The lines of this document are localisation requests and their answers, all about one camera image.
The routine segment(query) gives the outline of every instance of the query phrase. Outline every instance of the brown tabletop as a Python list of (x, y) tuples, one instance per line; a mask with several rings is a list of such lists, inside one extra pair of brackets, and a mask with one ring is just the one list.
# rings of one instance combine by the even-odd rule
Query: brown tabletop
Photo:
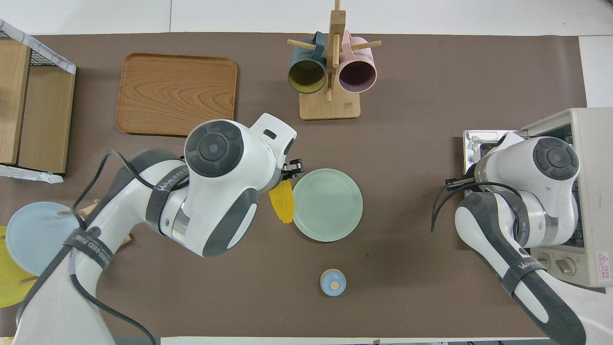
[[(155, 336), (524, 337), (543, 336), (456, 235), (459, 197), (430, 234), (430, 208), (444, 180), (462, 173), (462, 130), (516, 129), (585, 107), (576, 37), (364, 35), (377, 84), (353, 120), (306, 122), (287, 84), (288, 38), (301, 34), (167, 33), (38, 37), (78, 67), (65, 182), (0, 177), (0, 224), (36, 201), (72, 204), (110, 149), (152, 147), (181, 155), (184, 139), (134, 136), (115, 125), (121, 65), (134, 52), (228, 57), (238, 65), (235, 119), (269, 112), (298, 138), (288, 158), (307, 171), (338, 169), (364, 198), (348, 237), (306, 238), (276, 217), (267, 195), (246, 237), (203, 259), (146, 226), (102, 274), (98, 297)], [(100, 198), (119, 167), (107, 164), (83, 206)], [(319, 289), (328, 268), (345, 273), (338, 298)], [(0, 335), (16, 307), (2, 309)], [(141, 336), (107, 317), (115, 336)]]

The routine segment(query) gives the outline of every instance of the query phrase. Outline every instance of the velcro strap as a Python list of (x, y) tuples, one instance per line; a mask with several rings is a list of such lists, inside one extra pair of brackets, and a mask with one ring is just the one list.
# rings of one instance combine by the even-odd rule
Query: velcro strap
[(113, 252), (104, 242), (81, 228), (75, 229), (64, 241), (64, 244), (77, 248), (80, 252), (92, 258), (102, 269), (105, 269), (113, 258)]
[(155, 188), (151, 190), (147, 211), (145, 212), (145, 220), (152, 230), (165, 236), (159, 228), (159, 219), (162, 217), (162, 210), (164, 210), (164, 206), (166, 205), (166, 201), (168, 201), (172, 189), (188, 176), (188, 166), (181, 165), (164, 176), (164, 178), (155, 185)]
[(533, 257), (522, 257), (516, 260), (514, 263), (509, 265), (509, 269), (504, 274), (502, 278), (502, 287), (509, 294), (509, 296), (513, 295), (513, 291), (515, 291), (515, 287), (519, 284), (522, 278), (537, 269), (544, 269), (543, 266), (537, 259)]

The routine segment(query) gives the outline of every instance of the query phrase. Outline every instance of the light green plate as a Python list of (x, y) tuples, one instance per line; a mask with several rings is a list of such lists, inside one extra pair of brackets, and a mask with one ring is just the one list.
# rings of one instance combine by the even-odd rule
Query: light green plate
[(362, 194), (346, 174), (319, 169), (302, 177), (294, 187), (294, 223), (320, 242), (344, 238), (362, 217)]

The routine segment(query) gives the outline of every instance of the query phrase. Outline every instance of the pink mug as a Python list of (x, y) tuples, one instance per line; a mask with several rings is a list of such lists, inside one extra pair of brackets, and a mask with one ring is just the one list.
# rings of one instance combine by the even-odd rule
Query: pink mug
[(351, 50), (352, 45), (366, 43), (361, 37), (351, 37), (349, 30), (343, 34), (343, 52), (338, 60), (338, 82), (348, 92), (360, 93), (371, 88), (377, 80), (377, 69), (371, 48)]

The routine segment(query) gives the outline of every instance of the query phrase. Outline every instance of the yellow plate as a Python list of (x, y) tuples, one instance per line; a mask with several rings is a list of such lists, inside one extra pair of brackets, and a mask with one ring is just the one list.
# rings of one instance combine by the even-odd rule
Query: yellow plate
[(23, 301), (36, 280), (36, 276), (21, 269), (10, 257), (5, 235), (6, 227), (0, 227), (0, 308)]
[(281, 181), (275, 188), (268, 191), (268, 195), (277, 217), (285, 224), (291, 223), (294, 217), (294, 194), (291, 182)]

